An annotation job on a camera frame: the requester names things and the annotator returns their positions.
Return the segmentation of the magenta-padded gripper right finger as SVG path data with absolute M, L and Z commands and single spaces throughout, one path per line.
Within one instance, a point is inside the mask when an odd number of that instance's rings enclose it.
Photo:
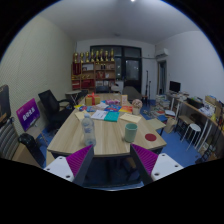
M 166 153 L 157 155 L 135 144 L 130 145 L 130 155 L 136 164 L 144 185 L 182 169 L 182 166 Z

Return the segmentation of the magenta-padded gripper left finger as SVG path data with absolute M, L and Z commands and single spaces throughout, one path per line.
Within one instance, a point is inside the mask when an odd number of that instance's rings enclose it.
M 45 171 L 81 186 L 94 156 L 94 147 L 86 146 L 67 156 L 59 156 Z

